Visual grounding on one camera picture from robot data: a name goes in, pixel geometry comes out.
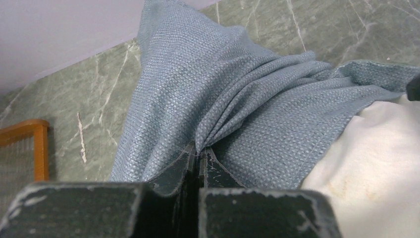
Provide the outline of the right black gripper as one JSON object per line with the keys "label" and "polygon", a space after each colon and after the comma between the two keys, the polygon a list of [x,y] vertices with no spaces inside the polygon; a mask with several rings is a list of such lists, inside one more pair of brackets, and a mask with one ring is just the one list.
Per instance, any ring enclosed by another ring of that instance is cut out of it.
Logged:
{"label": "right black gripper", "polygon": [[409,101],[420,101],[420,75],[415,76],[406,85],[406,94]]}

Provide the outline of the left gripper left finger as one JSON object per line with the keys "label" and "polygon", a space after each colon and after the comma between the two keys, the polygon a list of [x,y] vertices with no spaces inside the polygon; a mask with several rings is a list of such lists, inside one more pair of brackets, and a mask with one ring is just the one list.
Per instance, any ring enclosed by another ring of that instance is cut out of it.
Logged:
{"label": "left gripper left finger", "polygon": [[0,222],[3,238],[177,238],[196,148],[146,182],[37,182]]}

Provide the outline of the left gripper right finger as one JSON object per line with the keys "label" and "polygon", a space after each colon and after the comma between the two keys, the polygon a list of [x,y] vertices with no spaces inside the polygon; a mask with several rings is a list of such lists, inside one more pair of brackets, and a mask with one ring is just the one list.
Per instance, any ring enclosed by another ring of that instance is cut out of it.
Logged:
{"label": "left gripper right finger", "polygon": [[200,154],[201,238],[339,238],[327,198],[311,190],[246,188],[216,158]]}

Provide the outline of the white pillow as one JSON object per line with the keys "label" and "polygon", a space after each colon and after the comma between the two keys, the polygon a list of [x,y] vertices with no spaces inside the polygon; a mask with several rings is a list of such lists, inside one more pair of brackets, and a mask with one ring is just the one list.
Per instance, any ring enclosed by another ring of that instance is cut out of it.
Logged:
{"label": "white pillow", "polygon": [[419,102],[403,95],[360,111],[302,188],[327,196],[345,238],[419,237]]}

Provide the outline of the blue grey pillow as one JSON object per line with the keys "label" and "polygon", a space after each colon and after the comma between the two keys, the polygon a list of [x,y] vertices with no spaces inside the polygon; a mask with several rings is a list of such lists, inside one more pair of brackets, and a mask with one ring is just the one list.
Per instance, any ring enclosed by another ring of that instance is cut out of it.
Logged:
{"label": "blue grey pillow", "polygon": [[142,73],[113,182],[147,181],[194,142],[246,186],[296,188],[353,116],[399,97],[420,72],[369,60],[332,68],[312,51],[280,56],[178,0],[145,2],[138,41]]}

